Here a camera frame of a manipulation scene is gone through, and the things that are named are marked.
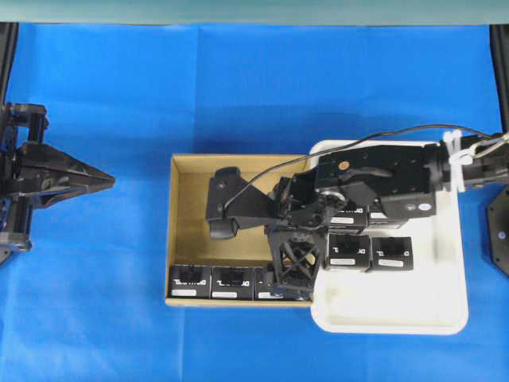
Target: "black frame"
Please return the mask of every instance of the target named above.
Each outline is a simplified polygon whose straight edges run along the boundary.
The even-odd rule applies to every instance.
[[[17,22],[0,22],[0,106],[6,102],[10,69],[16,53]]]
[[[509,131],[509,24],[490,25],[490,47],[502,130]]]

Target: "blue backdrop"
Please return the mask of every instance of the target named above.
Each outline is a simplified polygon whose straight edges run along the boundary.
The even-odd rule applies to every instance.
[[[487,27],[22,25],[8,98],[43,103],[47,142],[117,184],[36,212],[34,249],[0,268],[0,380],[509,380],[509,280],[484,260],[497,186],[460,197],[457,335],[330,334],[308,310],[163,301],[171,153],[499,131]]]

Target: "sticker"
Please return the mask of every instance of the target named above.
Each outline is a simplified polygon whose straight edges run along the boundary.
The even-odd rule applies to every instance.
[[[282,294],[270,294],[270,292],[259,292],[258,298],[283,298]]]
[[[356,265],[355,259],[330,259],[331,265]]]
[[[331,223],[335,224],[353,224],[353,217],[333,217]]]
[[[400,260],[380,259],[379,265],[383,265],[385,267],[402,267],[404,265],[404,262]]]
[[[237,292],[212,292],[212,298],[237,298]]]
[[[196,289],[174,289],[172,290],[172,296],[194,297],[196,296]]]
[[[220,287],[232,287],[230,284],[224,284],[222,280],[217,280],[216,283],[220,285]],[[249,280],[242,281],[242,284],[235,285],[235,287],[248,287],[250,285]]]
[[[355,211],[352,211],[352,210],[343,210],[341,211],[342,213],[363,213],[364,212],[364,209],[356,209]]]
[[[419,209],[421,211],[429,211],[430,209],[432,208],[431,204],[430,203],[421,203],[419,205]]]
[[[179,279],[174,279],[175,285],[207,285],[207,280],[201,280],[199,283],[184,283]]]
[[[371,219],[387,219],[387,216],[381,212],[372,212],[369,216]]]

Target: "open cardboard box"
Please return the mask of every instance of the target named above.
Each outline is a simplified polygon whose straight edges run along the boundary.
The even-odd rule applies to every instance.
[[[166,260],[165,301],[188,306],[310,306],[302,301],[219,300],[174,298],[170,294],[169,268],[174,264],[263,267],[270,262],[270,249],[263,227],[239,231],[231,240],[212,240],[205,220],[208,182],[227,166],[240,168],[249,181],[267,167],[297,158],[295,155],[174,154],[171,163],[169,226]],[[292,177],[306,167],[304,162],[275,170],[256,181],[264,193],[272,190],[281,176]]]

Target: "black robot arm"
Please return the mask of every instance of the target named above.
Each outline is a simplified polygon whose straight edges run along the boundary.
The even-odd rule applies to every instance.
[[[113,187],[115,179],[43,142],[48,120],[40,105],[6,104],[0,110],[0,263],[28,251],[34,209]],[[29,129],[17,147],[17,131]]]
[[[464,161],[466,186],[509,181],[505,139],[501,135],[460,139],[460,148],[468,152],[457,158]],[[445,142],[338,150],[321,156],[311,170],[282,177],[268,195],[242,179],[236,167],[224,168],[210,180],[206,212],[210,234],[213,239],[229,239],[239,229],[264,226],[273,259],[266,278],[277,288],[308,294],[338,212],[355,205],[401,222],[432,216],[436,191],[450,189],[454,178],[450,158]]]

